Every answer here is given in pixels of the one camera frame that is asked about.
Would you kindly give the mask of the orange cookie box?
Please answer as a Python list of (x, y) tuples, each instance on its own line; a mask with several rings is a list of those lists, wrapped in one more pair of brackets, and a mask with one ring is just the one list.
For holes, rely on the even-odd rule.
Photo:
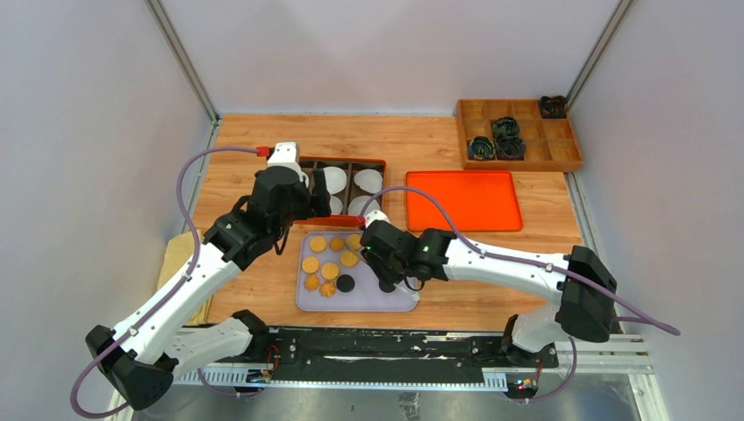
[(338, 197), (343, 203), (343, 212), (341, 215), (332, 215), (327, 218), (311, 218), (308, 220), (299, 221), (299, 224), (304, 225), (323, 225), (333, 227), (354, 227), (355, 216), (349, 216), (347, 214), (347, 206), (357, 196), (374, 194), (367, 193), (360, 189), (354, 183), (354, 175), (367, 168), (371, 168), (380, 171), (383, 174), (383, 186), (385, 186), (386, 175), (387, 175), (387, 162), (377, 159), (362, 159), (362, 158), (341, 158), (341, 157), (322, 157), (322, 156), (301, 156), (299, 159), (299, 166), (302, 171), (309, 176), (310, 188), (313, 189), (313, 171), (326, 167), (338, 167), (343, 168), (347, 171), (347, 187), (337, 195), (331, 195)]

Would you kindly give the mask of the metal tongs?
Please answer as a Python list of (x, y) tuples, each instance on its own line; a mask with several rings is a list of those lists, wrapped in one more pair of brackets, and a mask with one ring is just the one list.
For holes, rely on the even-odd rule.
[(400, 282), (400, 284), (399, 284), (399, 288), (400, 288), (400, 289), (401, 289), (401, 290), (402, 290), (403, 292), (405, 292), (405, 293), (406, 293), (406, 294), (407, 294), (408, 296), (410, 296), (410, 297), (411, 297), (411, 299), (412, 299), (412, 300), (413, 300), (414, 302), (416, 302), (416, 303), (417, 303), (417, 302), (418, 302), (418, 301), (420, 300), (419, 289), (417, 289), (417, 288), (413, 288), (413, 287), (411, 286), (411, 282), (409, 281), (409, 279), (408, 279), (408, 278), (404, 278), (404, 279), (403, 279), (403, 280), (402, 280), (402, 281)]

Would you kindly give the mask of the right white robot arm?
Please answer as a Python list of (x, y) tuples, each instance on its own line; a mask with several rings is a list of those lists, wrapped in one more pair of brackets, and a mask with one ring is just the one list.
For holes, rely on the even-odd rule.
[(614, 317), (617, 282), (589, 248), (569, 255), (537, 254), (486, 245), (461, 235), (426, 229), (416, 236), (374, 210), (364, 218), (361, 256), (386, 286), (420, 282), (477, 281), (516, 289), (545, 300), (528, 314), (508, 319), (501, 354), (523, 366), (545, 346), (568, 336), (604, 343)]

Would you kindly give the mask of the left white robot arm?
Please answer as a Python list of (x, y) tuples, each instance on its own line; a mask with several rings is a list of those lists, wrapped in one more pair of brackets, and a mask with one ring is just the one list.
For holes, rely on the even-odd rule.
[(257, 258), (282, 254), (291, 226), (331, 214), (330, 194), (322, 171), (310, 182), (300, 165), (300, 148), (291, 141), (252, 151), (267, 160), (255, 175), (253, 191), (199, 235), (186, 221), (194, 252), (183, 267), (132, 315), (114, 327), (95, 326), (85, 342), (93, 361), (76, 379), (70, 394), (75, 412), (84, 378), (97, 368), (133, 410), (160, 400), (173, 382), (212, 362), (242, 356), (248, 362), (269, 361), (269, 328), (249, 310), (183, 338), (176, 334), (201, 305)]

